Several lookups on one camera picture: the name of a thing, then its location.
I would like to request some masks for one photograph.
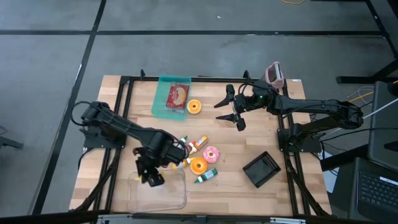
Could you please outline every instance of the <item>teal container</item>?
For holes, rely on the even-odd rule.
[[[190,77],[180,77],[175,75],[161,75],[159,77],[159,82],[157,84],[155,100],[152,104],[152,114],[156,118],[165,118],[165,119],[175,119],[179,121],[185,120],[187,116],[187,105],[185,105],[185,111],[183,113],[173,111],[166,108],[167,98],[169,97],[170,88],[172,83],[180,83],[184,85],[188,85],[188,96],[191,88],[191,78]]]

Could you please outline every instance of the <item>small bottle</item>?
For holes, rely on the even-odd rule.
[[[185,144],[187,142],[187,138],[188,138],[188,136],[185,136],[184,138],[181,138],[180,141],[184,142],[184,144]],[[175,143],[174,146],[176,146],[179,149],[183,149],[182,145],[179,143]]]
[[[195,144],[195,147],[199,150],[202,148],[206,143],[207,143],[208,138],[206,136],[203,136],[200,138],[197,143]]]
[[[188,144],[186,145],[186,147],[187,147],[188,150],[190,151],[189,154],[192,154],[192,153],[198,151],[198,149],[195,147],[195,144],[196,144],[196,143],[197,143],[196,141],[192,141],[192,142],[190,142],[190,143],[188,143]]]
[[[200,175],[196,180],[195,180],[195,184],[196,183],[202,183],[206,180],[209,180],[211,178],[213,178],[215,175],[217,175],[218,172],[216,170],[216,168],[212,168],[211,170],[205,172],[204,174]]]
[[[178,168],[182,169],[182,168],[188,166],[188,164],[191,164],[192,160],[194,160],[194,159],[196,159],[196,157],[184,159],[182,162],[180,162],[179,165],[172,164],[172,169],[178,169]]]

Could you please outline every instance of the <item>concrete floor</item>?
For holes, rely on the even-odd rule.
[[[398,46],[397,18],[386,1],[373,4]],[[99,5],[99,0],[3,0],[0,29],[91,30]],[[109,0],[99,29],[377,30],[377,26],[360,2]],[[0,35],[0,125],[8,129],[5,137],[25,143],[23,150],[0,150],[2,217],[28,212],[87,41],[87,35]],[[259,77],[274,61],[282,64],[286,78],[303,81],[307,98],[346,100],[360,85],[338,85],[336,76],[371,75],[392,59],[385,40],[374,37],[97,36],[78,101],[96,99],[103,75],[138,75],[143,68],[148,75],[241,77],[247,69]],[[363,132],[330,143],[351,149],[367,138]],[[70,125],[44,213],[67,211],[83,140],[78,128]]]

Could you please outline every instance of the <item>orange donut toy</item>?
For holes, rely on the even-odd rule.
[[[204,174],[207,170],[207,162],[204,158],[197,158],[191,162],[191,170],[196,175]]]
[[[191,114],[198,114],[201,110],[201,103],[199,100],[190,100],[188,102],[188,112]]]

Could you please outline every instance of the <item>pink donut toy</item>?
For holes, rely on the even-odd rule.
[[[220,158],[220,154],[216,147],[209,146],[203,151],[203,158],[205,158],[208,163],[215,163],[218,158]]]

